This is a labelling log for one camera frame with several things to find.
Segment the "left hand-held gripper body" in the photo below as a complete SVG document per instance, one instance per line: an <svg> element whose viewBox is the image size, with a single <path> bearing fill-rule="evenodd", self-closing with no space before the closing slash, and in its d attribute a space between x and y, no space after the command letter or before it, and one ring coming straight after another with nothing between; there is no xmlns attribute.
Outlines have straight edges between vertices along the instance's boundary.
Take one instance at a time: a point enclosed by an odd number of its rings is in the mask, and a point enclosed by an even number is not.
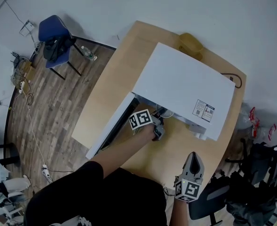
<svg viewBox="0 0 277 226"><path fill-rule="evenodd" d="M155 135L153 141L159 141L165 133L163 118L156 119L152 117L148 109L130 115L129 123L134 134L136 134L143 126L152 124L153 133Z"/></svg>

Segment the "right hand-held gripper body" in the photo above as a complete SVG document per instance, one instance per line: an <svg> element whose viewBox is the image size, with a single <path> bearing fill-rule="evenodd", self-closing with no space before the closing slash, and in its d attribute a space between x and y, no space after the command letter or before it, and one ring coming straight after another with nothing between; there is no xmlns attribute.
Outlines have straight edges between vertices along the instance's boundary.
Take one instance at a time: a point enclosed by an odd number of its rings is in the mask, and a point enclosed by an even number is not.
<svg viewBox="0 0 277 226"><path fill-rule="evenodd" d="M175 199L186 203L197 200L202 182L203 179L199 177L181 178L176 176Z"/></svg>

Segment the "white microwave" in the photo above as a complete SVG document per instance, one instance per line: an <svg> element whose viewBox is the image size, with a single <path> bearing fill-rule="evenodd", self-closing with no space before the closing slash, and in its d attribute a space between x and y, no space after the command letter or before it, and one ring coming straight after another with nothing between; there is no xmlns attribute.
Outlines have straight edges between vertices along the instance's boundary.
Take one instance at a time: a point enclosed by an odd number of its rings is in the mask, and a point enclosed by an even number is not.
<svg viewBox="0 0 277 226"><path fill-rule="evenodd" d="M125 96L86 157L108 146L140 103L174 112L202 140L217 140L235 83L206 64L162 43L154 48L134 88Z"/></svg>

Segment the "person's right forearm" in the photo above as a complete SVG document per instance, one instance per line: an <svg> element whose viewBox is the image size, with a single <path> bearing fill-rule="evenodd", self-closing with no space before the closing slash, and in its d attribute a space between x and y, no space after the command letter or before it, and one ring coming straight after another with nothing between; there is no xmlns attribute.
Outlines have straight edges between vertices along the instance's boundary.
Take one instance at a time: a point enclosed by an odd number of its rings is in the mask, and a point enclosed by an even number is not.
<svg viewBox="0 0 277 226"><path fill-rule="evenodd" d="M189 226L188 205L185 201L174 199L169 226Z"/></svg>

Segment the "person's left forearm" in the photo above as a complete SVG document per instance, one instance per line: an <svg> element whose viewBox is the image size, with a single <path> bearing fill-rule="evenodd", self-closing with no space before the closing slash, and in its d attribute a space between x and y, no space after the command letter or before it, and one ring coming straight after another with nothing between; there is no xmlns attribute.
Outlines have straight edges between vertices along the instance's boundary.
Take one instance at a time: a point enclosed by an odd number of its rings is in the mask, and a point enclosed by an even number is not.
<svg viewBox="0 0 277 226"><path fill-rule="evenodd" d="M128 159L152 141L155 137L154 125L148 124L128 140L107 148L95 155L90 161L99 163L103 168L103 178L121 167Z"/></svg>

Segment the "black office chair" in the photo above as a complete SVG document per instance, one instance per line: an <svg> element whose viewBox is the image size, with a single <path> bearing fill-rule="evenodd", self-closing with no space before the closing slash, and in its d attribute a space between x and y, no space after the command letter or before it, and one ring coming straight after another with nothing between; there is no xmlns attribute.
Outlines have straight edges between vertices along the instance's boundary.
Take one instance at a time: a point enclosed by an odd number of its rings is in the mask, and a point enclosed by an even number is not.
<svg viewBox="0 0 277 226"><path fill-rule="evenodd" d="M223 170L219 170L220 177L215 174L206 185L199 198L188 203L190 219L197 220L210 217L210 226L221 226L222 220L216 221L215 212L224 208L230 189L230 177L225 176Z"/></svg>

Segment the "heap of black clothes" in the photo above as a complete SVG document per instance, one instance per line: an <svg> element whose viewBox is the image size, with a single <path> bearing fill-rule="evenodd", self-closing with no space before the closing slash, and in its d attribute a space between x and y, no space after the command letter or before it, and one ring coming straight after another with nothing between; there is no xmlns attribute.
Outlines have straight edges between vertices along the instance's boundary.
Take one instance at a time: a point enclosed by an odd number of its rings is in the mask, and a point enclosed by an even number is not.
<svg viewBox="0 0 277 226"><path fill-rule="evenodd" d="M230 176L226 210L233 226L265 226L277 208L277 149L262 142L248 151L241 142L243 159Z"/></svg>

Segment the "yellow plastic basket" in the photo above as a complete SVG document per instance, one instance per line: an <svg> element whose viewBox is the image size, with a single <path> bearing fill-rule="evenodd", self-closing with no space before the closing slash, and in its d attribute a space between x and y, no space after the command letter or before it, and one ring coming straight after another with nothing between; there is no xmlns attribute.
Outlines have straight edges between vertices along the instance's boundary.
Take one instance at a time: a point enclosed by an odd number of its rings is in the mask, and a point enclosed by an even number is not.
<svg viewBox="0 0 277 226"><path fill-rule="evenodd" d="M203 45L190 33L183 33L179 36L179 50L186 55L201 61Z"/></svg>

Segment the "clear plastic water bottle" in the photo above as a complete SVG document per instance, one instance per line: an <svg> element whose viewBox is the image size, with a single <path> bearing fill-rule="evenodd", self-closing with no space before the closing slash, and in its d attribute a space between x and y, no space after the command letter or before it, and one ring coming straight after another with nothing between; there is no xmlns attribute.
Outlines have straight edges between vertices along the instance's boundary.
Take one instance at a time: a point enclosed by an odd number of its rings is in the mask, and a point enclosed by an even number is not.
<svg viewBox="0 0 277 226"><path fill-rule="evenodd" d="M83 55L90 61L95 61L97 59L97 56L87 47L81 46L81 50Z"/></svg>

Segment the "person's black shirt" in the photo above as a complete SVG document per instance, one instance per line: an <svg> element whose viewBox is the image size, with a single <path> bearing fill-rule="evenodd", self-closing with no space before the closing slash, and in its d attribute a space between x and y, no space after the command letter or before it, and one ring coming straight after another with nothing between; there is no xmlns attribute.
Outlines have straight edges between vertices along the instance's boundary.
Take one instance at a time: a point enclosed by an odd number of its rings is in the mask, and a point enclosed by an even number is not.
<svg viewBox="0 0 277 226"><path fill-rule="evenodd" d="M162 185L119 168L85 163L37 192L24 226L167 226Z"/></svg>

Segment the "black bag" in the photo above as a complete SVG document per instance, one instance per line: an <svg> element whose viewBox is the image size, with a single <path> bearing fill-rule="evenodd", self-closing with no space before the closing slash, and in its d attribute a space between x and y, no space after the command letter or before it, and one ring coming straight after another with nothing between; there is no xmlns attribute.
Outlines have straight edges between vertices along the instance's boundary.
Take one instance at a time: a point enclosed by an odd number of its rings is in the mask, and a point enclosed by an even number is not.
<svg viewBox="0 0 277 226"><path fill-rule="evenodd" d="M54 63L75 42L75 38L67 35L51 37L44 44L43 56L47 61Z"/></svg>

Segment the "brown cardboard box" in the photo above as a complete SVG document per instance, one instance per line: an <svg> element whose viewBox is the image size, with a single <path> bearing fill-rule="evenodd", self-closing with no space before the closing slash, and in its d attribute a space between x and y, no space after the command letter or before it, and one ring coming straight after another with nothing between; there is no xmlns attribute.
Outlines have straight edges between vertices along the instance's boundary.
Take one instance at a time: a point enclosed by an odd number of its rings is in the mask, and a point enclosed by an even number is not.
<svg viewBox="0 0 277 226"><path fill-rule="evenodd" d="M28 81L31 81L34 78L35 68L32 66L32 62L28 60L22 61L18 66L18 70Z"/></svg>

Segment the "blue chair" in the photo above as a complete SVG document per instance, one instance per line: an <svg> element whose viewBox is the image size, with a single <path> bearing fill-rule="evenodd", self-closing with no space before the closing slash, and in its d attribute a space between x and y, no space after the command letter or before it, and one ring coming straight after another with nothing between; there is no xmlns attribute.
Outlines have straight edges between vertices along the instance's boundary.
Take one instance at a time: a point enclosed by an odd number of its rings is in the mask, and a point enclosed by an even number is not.
<svg viewBox="0 0 277 226"><path fill-rule="evenodd" d="M75 38L71 35L65 24L63 23L62 19L57 15L52 15L39 24L39 32L38 32L38 39L40 42L44 43L51 37L55 36L63 36L67 35L69 37ZM75 45L72 45L71 47L74 47L80 55L83 55L83 53L80 51L80 49ZM52 63L46 60L46 68L52 71L54 74L56 74L61 79L65 80L65 78L59 74L55 67L67 64L71 69L73 69L79 76L81 76L81 73L71 64L70 62L70 51L71 47L67 49L67 52L58 59Z"/></svg>

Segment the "black router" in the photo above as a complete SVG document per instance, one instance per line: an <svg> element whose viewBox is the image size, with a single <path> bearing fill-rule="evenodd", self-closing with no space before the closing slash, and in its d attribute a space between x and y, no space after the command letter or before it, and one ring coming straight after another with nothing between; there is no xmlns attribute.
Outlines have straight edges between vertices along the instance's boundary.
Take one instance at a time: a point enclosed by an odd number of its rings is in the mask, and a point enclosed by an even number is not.
<svg viewBox="0 0 277 226"><path fill-rule="evenodd" d="M20 55L15 52L11 52L11 55L14 57L14 60L11 62L13 63L13 67L16 68L20 63Z"/></svg>

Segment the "white wall box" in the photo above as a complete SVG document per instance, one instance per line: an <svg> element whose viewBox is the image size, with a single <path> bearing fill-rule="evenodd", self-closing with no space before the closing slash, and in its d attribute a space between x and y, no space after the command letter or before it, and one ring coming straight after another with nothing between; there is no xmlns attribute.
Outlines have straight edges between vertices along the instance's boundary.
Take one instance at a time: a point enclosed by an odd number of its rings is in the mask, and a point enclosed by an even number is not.
<svg viewBox="0 0 277 226"><path fill-rule="evenodd" d="M19 33L22 36L26 37L27 35L31 34L33 29L34 29L34 24L31 21L27 20L26 23L22 26Z"/></svg>

